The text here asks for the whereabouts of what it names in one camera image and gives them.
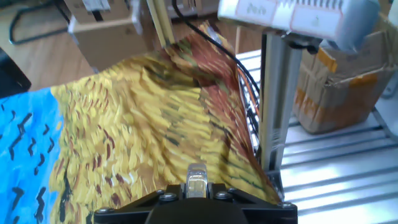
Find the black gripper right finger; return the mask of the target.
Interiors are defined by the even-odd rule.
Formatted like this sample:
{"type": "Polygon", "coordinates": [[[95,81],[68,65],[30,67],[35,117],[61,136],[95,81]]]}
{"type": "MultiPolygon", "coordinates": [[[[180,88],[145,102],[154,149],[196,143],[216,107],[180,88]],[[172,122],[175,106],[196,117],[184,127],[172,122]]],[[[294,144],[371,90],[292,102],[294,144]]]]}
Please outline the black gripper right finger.
{"type": "Polygon", "coordinates": [[[297,224],[297,206],[290,203],[274,205],[236,188],[227,189],[225,184],[208,183],[209,199],[231,203],[243,213],[248,223],[297,224]]]}

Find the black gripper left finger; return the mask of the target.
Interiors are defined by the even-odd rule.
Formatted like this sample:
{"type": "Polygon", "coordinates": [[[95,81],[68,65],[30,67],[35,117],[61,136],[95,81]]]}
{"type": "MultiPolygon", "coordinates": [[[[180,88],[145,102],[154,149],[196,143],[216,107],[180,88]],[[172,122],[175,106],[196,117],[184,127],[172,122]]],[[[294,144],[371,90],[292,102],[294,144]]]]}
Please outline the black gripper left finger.
{"type": "Polygon", "coordinates": [[[150,213],[161,205],[184,199],[184,184],[168,185],[120,207],[101,207],[93,215],[97,224],[145,224],[150,213]]]}

